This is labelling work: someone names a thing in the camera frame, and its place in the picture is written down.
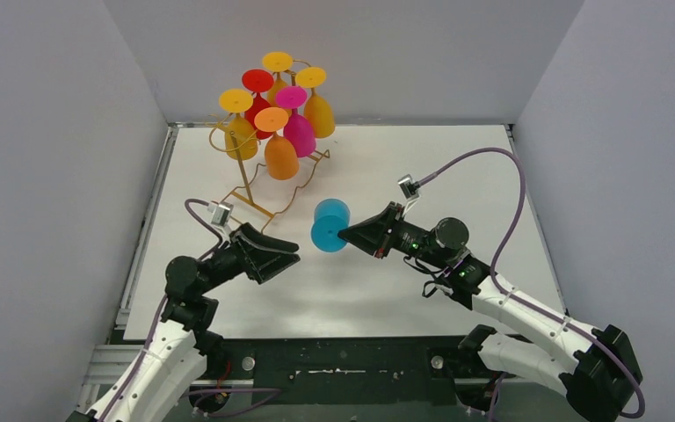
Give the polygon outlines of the orange plastic wine glass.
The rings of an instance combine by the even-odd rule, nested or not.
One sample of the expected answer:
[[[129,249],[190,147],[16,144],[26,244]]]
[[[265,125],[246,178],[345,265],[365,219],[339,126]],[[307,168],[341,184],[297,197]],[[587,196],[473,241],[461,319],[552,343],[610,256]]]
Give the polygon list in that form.
[[[279,134],[288,120],[287,111],[275,106],[261,110],[254,120],[256,129],[271,135],[265,145],[265,165],[269,175],[276,180],[288,180],[299,170],[293,144]]]

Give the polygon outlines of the yellow front-left wine glass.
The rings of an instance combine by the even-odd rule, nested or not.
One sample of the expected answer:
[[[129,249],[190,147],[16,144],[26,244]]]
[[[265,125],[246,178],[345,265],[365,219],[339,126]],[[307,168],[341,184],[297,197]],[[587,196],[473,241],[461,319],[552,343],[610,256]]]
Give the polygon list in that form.
[[[253,106],[251,94],[243,89],[229,89],[219,97],[221,109],[231,115],[224,129],[225,150],[230,158],[252,159],[258,153],[255,128],[244,117]]]

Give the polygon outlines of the yellow right wine glass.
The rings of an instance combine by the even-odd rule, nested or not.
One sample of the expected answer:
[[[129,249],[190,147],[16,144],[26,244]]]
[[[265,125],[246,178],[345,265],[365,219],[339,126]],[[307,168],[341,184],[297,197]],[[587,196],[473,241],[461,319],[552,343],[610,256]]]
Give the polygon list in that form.
[[[303,106],[303,115],[311,124],[315,137],[319,139],[331,136],[336,128],[330,103],[316,92],[316,88],[325,81],[326,71],[314,66],[301,69],[295,76],[296,85],[309,91],[308,99]]]

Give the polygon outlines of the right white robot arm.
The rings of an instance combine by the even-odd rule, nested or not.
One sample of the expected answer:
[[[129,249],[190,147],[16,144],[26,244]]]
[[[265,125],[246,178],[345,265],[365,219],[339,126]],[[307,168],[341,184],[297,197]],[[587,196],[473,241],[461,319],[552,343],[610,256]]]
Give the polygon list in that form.
[[[517,289],[470,252],[462,221],[447,217],[422,229],[406,222],[403,206],[391,202],[337,235],[375,258],[401,252],[430,276],[425,297],[441,291],[515,332],[510,338],[476,326],[460,344],[461,368],[468,375],[491,370],[523,377],[563,395],[588,421],[640,418],[645,412],[642,372],[627,334],[613,325],[599,329],[579,322]],[[629,414],[624,409],[632,398],[638,408]]]

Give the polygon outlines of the red plastic wine glass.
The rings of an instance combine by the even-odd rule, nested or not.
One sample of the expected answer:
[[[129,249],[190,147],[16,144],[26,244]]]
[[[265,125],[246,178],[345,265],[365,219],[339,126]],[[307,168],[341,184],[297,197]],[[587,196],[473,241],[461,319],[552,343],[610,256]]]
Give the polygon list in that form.
[[[256,136],[259,140],[267,139],[272,133],[257,129],[255,118],[262,110],[271,107],[271,103],[263,96],[263,93],[267,93],[273,87],[273,76],[264,69],[249,69],[242,75],[242,84],[247,91],[253,94],[252,105],[244,113],[244,118],[256,129]]]

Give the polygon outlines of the magenta plastic wine glass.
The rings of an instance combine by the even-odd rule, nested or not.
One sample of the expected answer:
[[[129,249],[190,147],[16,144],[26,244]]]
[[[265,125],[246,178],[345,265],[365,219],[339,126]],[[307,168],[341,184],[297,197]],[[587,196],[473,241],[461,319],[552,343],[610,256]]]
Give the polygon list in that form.
[[[287,86],[275,96],[277,106],[291,111],[288,122],[283,127],[283,134],[294,146],[298,157],[309,156],[316,150],[314,129],[299,113],[299,108],[305,105],[307,99],[307,92],[300,86]]]

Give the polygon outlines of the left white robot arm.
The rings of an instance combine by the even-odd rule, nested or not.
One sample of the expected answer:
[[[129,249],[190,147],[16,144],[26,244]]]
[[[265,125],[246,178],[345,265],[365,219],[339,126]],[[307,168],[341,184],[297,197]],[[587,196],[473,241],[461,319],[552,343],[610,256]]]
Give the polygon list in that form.
[[[164,297],[143,348],[119,380],[71,421],[161,421],[200,376],[226,365],[221,335],[210,331],[219,303],[207,293],[239,275],[263,284],[299,262],[296,243],[245,223],[206,259],[178,256],[164,271]]]

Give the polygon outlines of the black base frame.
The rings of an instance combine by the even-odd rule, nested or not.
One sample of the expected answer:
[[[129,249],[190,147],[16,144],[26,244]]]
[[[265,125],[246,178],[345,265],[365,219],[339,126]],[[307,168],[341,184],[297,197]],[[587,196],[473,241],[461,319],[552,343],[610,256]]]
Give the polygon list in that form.
[[[189,391],[212,416],[266,405],[462,403],[485,411],[501,374],[461,336],[228,339]]]

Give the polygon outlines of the yellow back wine glass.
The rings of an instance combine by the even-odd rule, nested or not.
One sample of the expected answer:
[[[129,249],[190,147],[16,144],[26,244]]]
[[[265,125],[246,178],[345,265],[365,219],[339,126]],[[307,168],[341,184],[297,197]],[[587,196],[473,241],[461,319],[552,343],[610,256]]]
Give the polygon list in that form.
[[[273,76],[273,84],[266,93],[266,99],[271,106],[277,106],[277,94],[288,86],[283,79],[283,74],[290,70],[294,62],[293,58],[285,52],[273,51],[264,55],[261,62]]]

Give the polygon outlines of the blue plastic wine glass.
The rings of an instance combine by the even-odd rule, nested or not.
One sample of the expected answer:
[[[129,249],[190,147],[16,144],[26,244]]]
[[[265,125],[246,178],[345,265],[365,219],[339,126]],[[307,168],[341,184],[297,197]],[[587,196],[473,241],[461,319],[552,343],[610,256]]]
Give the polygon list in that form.
[[[314,246],[323,252],[342,250],[347,242],[338,233],[346,229],[350,222],[350,209],[341,200],[330,198],[316,205],[310,238]]]

